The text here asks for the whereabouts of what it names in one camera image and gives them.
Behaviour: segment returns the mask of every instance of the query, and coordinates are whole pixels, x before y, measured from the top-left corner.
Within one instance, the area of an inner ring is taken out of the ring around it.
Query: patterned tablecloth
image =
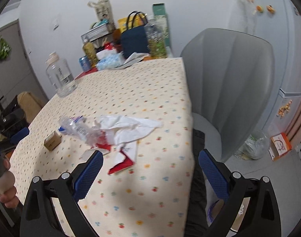
[[[30,135],[11,158],[18,197],[24,203],[34,176],[56,179],[71,172],[89,147],[63,136],[52,152],[44,139],[59,127],[62,115],[121,114],[163,122],[138,141],[136,164],[107,175],[116,152],[104,164],[79,206],[99,236],[183,236],[194,160],[191,151],[191,103],[181,58],[137,63],[124,70],[104,70],[77,80],[78,88],[65,98],[55,95],[30,125]],[[65,233],[73,233],[57,200]]]

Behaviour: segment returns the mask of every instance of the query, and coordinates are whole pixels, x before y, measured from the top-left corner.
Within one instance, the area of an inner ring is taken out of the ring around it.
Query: yellow package
[[[134,15],[131,15],[129,17],[129,28],[132,26],[132,20],[133,20]],[[121,33],[123,33],[126,30],[126,21],[127,21],[127,17],[126,18],[122,18],[118,20],[118,28],[121,30]],[[136,16],[136,19],[134,20],[134,25],[133,27],[138,27],[138,26],[142,26],[144,23],[143,21],[140,19],[139,16]]]

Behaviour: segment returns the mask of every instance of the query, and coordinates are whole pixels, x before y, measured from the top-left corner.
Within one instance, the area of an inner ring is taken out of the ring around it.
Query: wire basket
[[[104,23],[100,26],[97,26],[91,30],[89,30],[87,33],[83,34],[81,36],[82,41],[84,42],[85,37],[88,37],[90,42],[93,42],[99,38],[105,37],[109,34],[113,33],[114,28],[109,23]]]

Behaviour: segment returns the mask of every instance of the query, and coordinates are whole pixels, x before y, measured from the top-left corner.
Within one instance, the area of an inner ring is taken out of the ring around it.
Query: silver bolt
[[[238,173],[238,172],[234,172],[233,177],[236,178],[236,179],[239,179],[241,177],[241,174]]]
[[[33,179],[32,179],[33,183],[37,183],[38,181],[39,181],[39,177],[38,176],[33,177]]]
[[[269,177],[267,177],[267,176],[262,177],[262,180],[263,180],[265,183],[270,182],[270,179],[269,179]]]
[[[68,172],[65,172],[62,174],[63,179],[67,179],[67,178],[69,178],[69,176],[70,176],[70,174]]]

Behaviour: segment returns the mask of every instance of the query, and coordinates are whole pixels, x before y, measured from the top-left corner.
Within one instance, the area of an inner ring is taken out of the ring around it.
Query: tall green box
[[[170,46],[168,18],[165,10],[165,4],[164,3],[153,4],[153,13],[154,13],[154,19],[157,21],[158,25],[162,28],[164,39],[165,39],[165,45]]]

